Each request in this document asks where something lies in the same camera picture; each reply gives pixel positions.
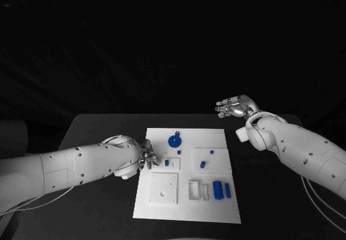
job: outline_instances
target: white cable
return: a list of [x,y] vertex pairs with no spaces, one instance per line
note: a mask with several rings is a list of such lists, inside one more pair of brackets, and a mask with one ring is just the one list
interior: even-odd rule
[[[71,191],[71,189],[69,189],[56,199],[59,199],[59,198]],[[35,199],[32,199],[28,203],[25,203],[22,206],[16,207],[13,210],[5,212],[2,215],[7,214],[7,213],[10,213],[10,212],[25,211],[25,210],[31,210],[31,209],[41,208],[41,207],[43,207],[45,205],[48,205],[49,203],[52,203],[52,202],[56,200],[56,199],[54,199],[51,202],[48,202],[46,204],[43,204],[43,205],[41,205],[41,206],[36,206],[36,207],[32,207],[32,208],[19,209],[19,208],[22,208],[25,205],[28,205],[31,202],[33,202],[36,199],[39,199],[42,196],[38,196],[38,197],[36,197]]]
[[309,196],[309,198],[310,198],[310,200],[312,200],[313,205],[316,206],[316,208],[317,208],[319,212],[322,213],[322,215],[325,216],[325,218],[330,221],[330,223],[332,223],[332,224],[340,229],[340,231],[343,231],[343,233],[346,234],[346,231],[333,223],[333,221],[329,219],[329,217],[326,216],[326,214],[325,214],[323,211],[320,210],[320,208],[319,208],[319,206],[317,206],[317,204],[316,204],[316,202],[315,202],[315,200],[313,200],[313,198],[312,198],[312,196],[310,196],[310,193],[309,193],[309,189],[307,189],[307,186],[306,186],[306,183],[304,183],[303,176],[300,176],[300,177],[302,177],[302,181],[303,181],[303,185],[304,185],[304,191],[306,191],[306,193],[307,193],[307,196]]
[[329,204],[323,201],[323,199],[320,198],[320,196],[319,196],[319,194],[316,193],[316,190],[315,190],[315,188],[313,188],[313,186],[312,186],[310,180],[309,180],[309,179],[306,179],[306,180],[307,180],[307,183],[309,183],[309,185],[310,185],[312,191],[313,191],[316,197],[319,198],[319,200],[320,200],[320,201],[323,202],[323,204],[330,208],[330,210],[333,210],[333,212],[335,212],[336,214],[339,214],[339,216],[346,219],[346,216],[343,216],[343,215],[338,212],[338,210],[335,210],[335,209],[329,206]]

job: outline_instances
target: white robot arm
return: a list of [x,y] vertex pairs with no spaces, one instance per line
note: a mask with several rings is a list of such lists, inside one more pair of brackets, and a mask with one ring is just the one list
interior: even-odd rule
[[129,136],[61,151],[0,160],[0,215],[48,193],[87,184],[114,173],[129,179],[137,169],[160,164],[152,142]]
[[221,118],[235,116],[247,119],[245,127],[235,131],[240,141],[250,140],[255,149],[273,151],[296,173],[346,199],[345,150],[323,136],[261,111],[247,95],[228,98],[216,105]]

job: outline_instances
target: gray table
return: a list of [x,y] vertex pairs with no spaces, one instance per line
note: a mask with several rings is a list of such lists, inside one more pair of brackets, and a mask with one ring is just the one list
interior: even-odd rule
[[[280,115],[303,126],[294,115]],[[300,176],[270,151],[241,143],[235,130],[244,118],[216,114],[82,114],[71,124],[59,149],[100,143],[116,135],[146,139],[147,128],[225,129],[242,224],[133,218],[139,177],[114,175],[85,185],[46,206],[28,210],[15,240],[157,240],[214,239],[338,239],[339,231],[323,220],[309,201]],[[67,190],[45,195],[39,206]]]

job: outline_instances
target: black table surface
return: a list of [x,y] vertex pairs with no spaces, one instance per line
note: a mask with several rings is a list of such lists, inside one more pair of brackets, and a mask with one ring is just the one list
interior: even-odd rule
[[[297,116],[280,116],[303,126]],[[127,180],[111,175],[77,186],[51,204],[28,210],[13,239],[345,238],[317,212],[300,176],[280,163],[274,152],[258,151],[250,141],[240,141],[235,130],[244,126],[244,118],[218,118],[216,114],[81,114],[59,147],[91,145],[116,135],[142,143],[147,128],[224,129],[241,224],[133,218],[139,173]],[[65,191],[49,193],[29,207],[48,203]]]

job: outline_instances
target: blue lid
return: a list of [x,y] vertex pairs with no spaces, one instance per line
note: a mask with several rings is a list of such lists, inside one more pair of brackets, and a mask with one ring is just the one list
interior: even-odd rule
[[169,138],[167,144],[173,147],[178,148],[182,144],[182,139],[179,137],[179,131],[175,132],[175,135]]

